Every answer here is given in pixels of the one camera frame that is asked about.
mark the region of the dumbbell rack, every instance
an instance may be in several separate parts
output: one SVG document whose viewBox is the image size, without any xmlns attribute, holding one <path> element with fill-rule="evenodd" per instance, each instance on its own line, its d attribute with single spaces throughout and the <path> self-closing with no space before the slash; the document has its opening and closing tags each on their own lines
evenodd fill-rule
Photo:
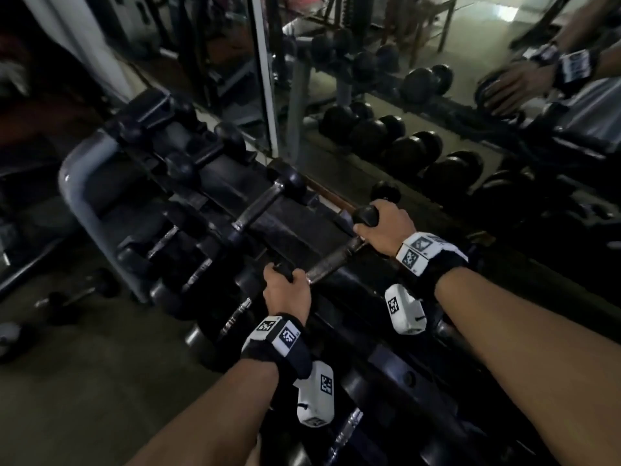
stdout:
<svg viewBox="0 0 621 466">
<path fill-rule="evenodd" d="M 582 137 L 576 133 L 555 129 L 545 115 L 529 126 L 519 128 L 482 113 L 451 99 L 435 96 L 423 105 L 408 104 L 400 98 L 403 80 L 386 72 L 377 71 L 372 83 L 356 82 L 347 73 L 351 60 L 347 58 L 329 64 L 316 64 L 308 59 L 296 59 L 293 69 L 292 94 L 289 99 L 289 119 L 284 153 L 292 163 L 299 156 L 300 138 L 304 130 L 304 105 L 308 96 L 311 70 L 329 74 L 337 81 L 337 104 L 348 105 L 351 88 L 366 91 L 407 113 L 416 114 L 461 137 L 528 164 L 532 170 L 544 171 L 558 179 L 600 195 L 613 203 L 621 202 L 621 188 L 617 186 L 617 161 L 613 146 L 601 140 Z"/>
<path fill-rule="evenodd" d="M 162 174 L 161 168 L 154 165 L 158 158 L 155 157 L 151 139 L 157 136 L 158 130 L 183 112 L 183 109 L 174 107 L 164 107 L 159 111 L 158 108 L 169 100 L 170 96 L 162 92 L 143 93 L 108 123 L 104 130 L 97 131 L 74 151 L 60 174 L 63 196 L 75 211 L 76 217 L 126 283 L 132 290 L 136 289 L 138 297 L 144 296 L 141 293 L 141 281 L 119 268 L 115 249 L 107 241 L 101 223 L 92 210 L 85 207 L 87 204 L 82 195 L 83 186 L 99 164 L 122 147 L 147 176 L 155 178 L 164 195 L 175 195 L 189 210 L 194 210 L 193 214 L 203 217 L 215 213 L 236 219 L 250 203 L 272 186 L 265 167 L 257 162 L 242 163 L 226 154 L 205 164 L 199 173 L 199 184 L 191 188 L 175 183 L 175 180 Z M 128 127 L 128 117 L 138 119 L 142 127 Z M 180 122 L 190 124 L 190 130 L 199 128 L 191 117 L 185 117 Z M 257 247 L 253 250 L 252 259 L 256 261 L 257 255 L 264 255 L 276 263 L 311 268 L 353 236 L 346 222 L 343 216 L 321 204 L 318 195 L 313 192 L 307 193 L 303 203 L 281 197 L 248 229 L 248 238 L 252 246 Z M 365 412 L 365 420 L 357 428 L 367 436 L 373 436 L 369 437 L 368 442 L 373 442 L 382 456 L 386 456 L 383 449 L 387 449 L 389 456 L 412 456 L 419 453 L 418 450 L 412 450 L 411 442 L 403 443 L 399 452 L 390 450 L 395 447 L 394 442 L 390 441 L 391 428 L 397 424 L 382 423 L 380 419 L 385 419 L 383 416 L 386 409 L 392 409 L 401 420 L 408 419 L 409 423 L 415 421 L 424 431 L 436 432 L 443 441 L 452 445 L 450 448 L 455 454 L 469 457 L 475 464 L 485 462 L 469 445 L 466 438 L 468 434 L 460 423 L 462 420 L 476 424 L 490 435 L 494 445 L 490 454 L 495 455 L 495 452 L 504 451 L 510 446 L 518 455 L 528 458 L 536 455 L 546 461 L 546 452 L 537 442 L 534 429 L 520 427 L 517 436 L 511 431 L 516 425 L 524 425 L 523 415 L 508 402 L 488 373 L 481 371 L 480 367 L 473 367 L 460 352 L 435 342 L 426 334 L 407 337 L 394 332 L 383 291 L 396 278 L 397 270 L 367 247 L 358 252 L 347 265 L 318 283 L 313 289 L 313 313 L 307 324 L 309 346 L 318 358 L 335 371 L 335 421 L 330 427 L 310 433 L 303 429 L 299 431 L 299 424 L 291 424 L 288 414 L 280 413 L 276 405 L 275 412 L 269 415 L 278 418 L 281 428 L 298 433 L 307 450 L 317 455 L 313 458 L 316 462 L 326 458 L 338 426 L 356 406 Z M 225 288 L 218 283 L 213 286 L 216 288 L 212 288 L 212 291 L 218 291 L 218 287 Z M 199 324 L 205 318 L 223 324 L 223 319 L 228 316 L 224 314 L 223 318 L 221 311 L 215 310 L 214 296 L 218 294 L 207 293 L 204 299 L 198 301 L 202 309 L 202 313 L 197 314 Z M 252 307 L 252 311 L 259 309 L 259 306 Z M 247 319 L 245 325 L 238 327 L 248 329 L 251 326 L 252 319 Z M 247 333 L 240 329 L 235 336 L 237 338 L 232 339 L 227 346 L 231 359 L 237 357 Z M 430 371 L 434 373 L 431 380 Z M 361 392 L 359 387 L 362 384 L 368 385 L 370 389 Z M 442 389 L 442 395 L 438 394 L 438 389 Z M 394 406 L 394 399 L 399 399 L 398 406 Z M 457 420 L 453 413 L 460 405 L 469 406 L 464 411 L 472 412 L 472 416 Z M 478 411 L 481 408 L 485 410 L 482 406 L 490 406 L 489 412 L 479 417 Z M 505 431 L 503 426 L 506 425 L 511 425 L 511 428 Z"/>
</svg>

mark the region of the hand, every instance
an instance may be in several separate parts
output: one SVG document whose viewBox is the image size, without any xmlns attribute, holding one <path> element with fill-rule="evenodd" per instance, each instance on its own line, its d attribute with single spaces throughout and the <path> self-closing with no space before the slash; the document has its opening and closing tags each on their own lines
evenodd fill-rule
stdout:
<svg viewBox="0 0 621 466">
<path fill-rule="evenodd" d="M 396 257 L 401 244 L 416 232 L 416 227 L 405 209 L 396 204 L 376 199 L 373 204 L 379 211 L 379 223 L 375 227 L 356 224 L 353 231 L 360 235 L 375 250 L 389 257 Z"/>
<path fill-rule="evenodd" d="M 267 283 L 263 297 L 269 315 L 290 314 L 305 326 L 311 311 L 311 287 L 306 281 L 304 270 L 293 270 L 293 283 L 290 283 L 274 270 L 274 263 L 268 263 L 263 270 L 263 278 Z"/>
<path fill-rule="evenodd" d="M 515 112 L 526 101 L 546 94 L 552 88 L 556 67 L 517 62 L 485 90 L 485 108 L 495 116 Z"/>
</svg>

